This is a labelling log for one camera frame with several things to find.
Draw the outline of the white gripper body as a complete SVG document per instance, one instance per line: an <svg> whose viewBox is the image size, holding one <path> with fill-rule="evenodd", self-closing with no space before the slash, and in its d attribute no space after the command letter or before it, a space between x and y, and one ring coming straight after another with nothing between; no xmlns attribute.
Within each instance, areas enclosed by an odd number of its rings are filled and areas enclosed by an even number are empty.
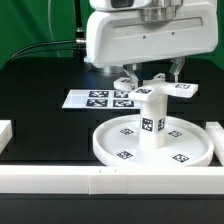
<svg viewBox="0 0 224 224"><path fill-rule="evenodd" d="M87 58L98 68L211 52L218 43L215 2L151 2L99 11L87 22Z"/></svg>

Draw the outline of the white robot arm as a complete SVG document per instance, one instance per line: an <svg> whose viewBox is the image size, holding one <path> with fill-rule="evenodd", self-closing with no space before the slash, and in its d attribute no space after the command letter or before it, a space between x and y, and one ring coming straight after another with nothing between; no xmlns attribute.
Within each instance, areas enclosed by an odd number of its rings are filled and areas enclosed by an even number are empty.
<svg viewBox="0 0 224 224"><path fill-rule="evenodd" d="M90 0L88 61L97 68L184 58L218 44L217 0Z"/></svg>

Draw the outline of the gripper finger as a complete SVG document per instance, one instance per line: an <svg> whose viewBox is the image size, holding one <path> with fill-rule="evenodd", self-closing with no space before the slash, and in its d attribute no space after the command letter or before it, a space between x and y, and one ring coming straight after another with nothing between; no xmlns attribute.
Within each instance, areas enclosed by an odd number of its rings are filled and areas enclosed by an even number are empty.
<svg viewBox="0 0 224 224"><path fill-rule="evenodd" d="M171 59L172 65L169 72L174 76L174 81L178 81L179 74L184 67L185 58L184 57L176 57Z"/></svg>
<svg viewBox="0 0 224 224"><path fill-rule="evenodd" d="M130 80L130 87L132 90L138 87L138 78L133 70L132 65L124 65L123 66L126 75L129 77Z"/></svg>

